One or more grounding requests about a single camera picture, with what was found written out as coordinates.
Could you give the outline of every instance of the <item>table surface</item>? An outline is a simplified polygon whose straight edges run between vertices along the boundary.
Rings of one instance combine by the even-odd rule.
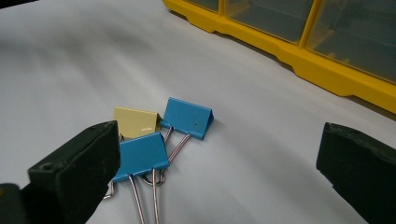
[[[42,0],[0,10],[0,183],[24,187],[29,167],[111,120],[114,106],[163,116],[168,97],[212,108],[215,121],[172,162],[158,189],[162,223],[364,223],[316,169],[324,123],[396,147],[394,115],[302,80],[161,1]],[[152,223],[151,188],[137,186]],[[129,183],[117,190],[88,223],[138,223]]]

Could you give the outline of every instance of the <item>stack of binder clips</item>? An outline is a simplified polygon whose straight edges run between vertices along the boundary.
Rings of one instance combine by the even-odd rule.
[[[212,109],[169,98],[163,119],[155,112],[125,107],[115,107],[114,119],[119,124],[121,164],[110,182],[110,193],[105,199],[114,196],[116,183],[129,180],[140,222],[144,224],[144,214],[134,181],[140,176],[146,184],[152,186],[155,223],[159,224],[157,187],[165,181],[165,169],[191,137],[204,140],[214,119]],[[161,128],[168,129],[165,137],[159,132]],[[173,131],[185,136],[168,157],[166,143]],[[147,178],[147,174],[152,174],[151,180]]]

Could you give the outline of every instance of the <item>transparent drawer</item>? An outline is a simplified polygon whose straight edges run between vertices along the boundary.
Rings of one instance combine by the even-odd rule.
[[[323,1],[308,48],[396,83],[396,1]]]
[[[186,0],[200,7],[204,7],[211,11],[219,12],[219,0]]]
[[[228,0],[225,14],[247,26],[298,43],[313,0]]]

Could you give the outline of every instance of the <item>yellow clip body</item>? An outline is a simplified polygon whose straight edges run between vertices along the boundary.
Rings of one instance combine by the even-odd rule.
[[[119,123],[119,134],[136,138],[160,130],[160,115],[156,112],[132,108],[114,107],[114,119]]]

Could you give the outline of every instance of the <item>yellow storage box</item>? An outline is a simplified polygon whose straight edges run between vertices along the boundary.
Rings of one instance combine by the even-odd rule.
[[[396,1],[163,0],[209,32],[274,54],[297,76],[396,114]]]

